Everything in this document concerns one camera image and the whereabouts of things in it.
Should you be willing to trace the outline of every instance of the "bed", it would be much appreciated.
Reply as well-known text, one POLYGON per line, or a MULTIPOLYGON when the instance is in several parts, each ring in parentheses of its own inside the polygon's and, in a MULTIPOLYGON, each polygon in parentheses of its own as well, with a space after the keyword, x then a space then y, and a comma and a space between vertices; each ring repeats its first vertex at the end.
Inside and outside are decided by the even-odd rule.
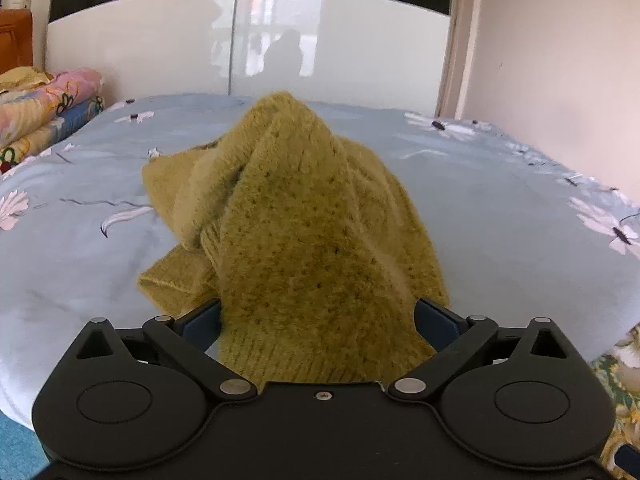
MULTIPOLYGON (((118 102, 0 177, 0 410, 31 428, 33 401, 92 317, 158 312, 135 279, 175 245, 148 207, 150 156, 219 137, 254 102, 215 94, 118 102)), ((502 326, 552 317, 587 360, 640 318, 638 206, 477 121, 313 104, 374 149, 408 189, 451 304, 502 326)))

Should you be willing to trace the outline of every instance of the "metal rivet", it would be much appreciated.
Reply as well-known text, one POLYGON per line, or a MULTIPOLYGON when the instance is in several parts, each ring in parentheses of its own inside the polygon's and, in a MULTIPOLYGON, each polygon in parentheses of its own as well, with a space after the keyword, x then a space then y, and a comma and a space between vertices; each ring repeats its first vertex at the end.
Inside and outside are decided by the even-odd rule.
POLYGON ((334 398, 334 394, 331 392, 318 392, 316 393, 316 399, 318 400, 331 400, 334 398))
POLYGON ((244 379, 228 379, 220 384, 220 391, 227 395, 244 395, 251 389, 244 379))
POLYGON ((415 395, 423 392, 427 389, 427 385, 420 379, 414 379, 412 377, 406 377, 396 381, 396 390, 402 394, 415 395))

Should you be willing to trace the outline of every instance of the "blue carpet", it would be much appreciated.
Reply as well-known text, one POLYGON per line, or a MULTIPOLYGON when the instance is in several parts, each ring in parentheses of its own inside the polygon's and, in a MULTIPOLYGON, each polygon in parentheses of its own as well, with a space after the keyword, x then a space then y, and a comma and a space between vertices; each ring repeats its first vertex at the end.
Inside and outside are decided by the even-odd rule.
POLYGON ((29 480, 47 463, 36 434, 0 412, 0 480, 29 480))

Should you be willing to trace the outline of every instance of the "wooden cabinet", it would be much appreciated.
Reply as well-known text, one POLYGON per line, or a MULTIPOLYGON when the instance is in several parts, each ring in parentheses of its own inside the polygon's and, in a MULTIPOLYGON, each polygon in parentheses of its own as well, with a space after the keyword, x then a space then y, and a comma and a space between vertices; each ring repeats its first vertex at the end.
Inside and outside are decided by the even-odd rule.
POLYGON ((0 10, 0 74, 33 64, 33 19, 29 9, 0 10))

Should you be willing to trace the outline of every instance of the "yellow knit sweater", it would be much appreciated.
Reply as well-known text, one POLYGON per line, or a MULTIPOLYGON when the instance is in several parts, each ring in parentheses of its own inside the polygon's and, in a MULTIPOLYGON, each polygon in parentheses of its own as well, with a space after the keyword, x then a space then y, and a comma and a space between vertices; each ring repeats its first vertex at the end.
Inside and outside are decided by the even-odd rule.
POLYGON ((219 361, 255 384, 388 382, 433 354, 414 306, 447 294, 406 191, 290 94, 143 179, 179 244, 142 291, 174 317, 221 298, 219 361))

